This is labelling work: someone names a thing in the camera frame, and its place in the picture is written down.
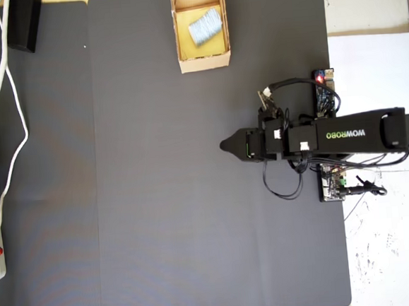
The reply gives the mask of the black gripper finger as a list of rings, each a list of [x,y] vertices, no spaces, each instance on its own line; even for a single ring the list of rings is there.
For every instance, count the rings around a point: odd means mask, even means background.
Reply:
[[[220,142],[220,150],[234,155],[241,161],[248,161],[247,129],[239,129],[230,137]]]

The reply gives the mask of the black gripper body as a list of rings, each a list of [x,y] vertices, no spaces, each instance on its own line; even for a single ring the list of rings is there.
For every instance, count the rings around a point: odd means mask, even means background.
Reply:
[[[280,109],[258,111],[258,126],[247,131],[249,159],[256,162],[276,160],[282,153],[285,130],[288,127],[287,116]]]

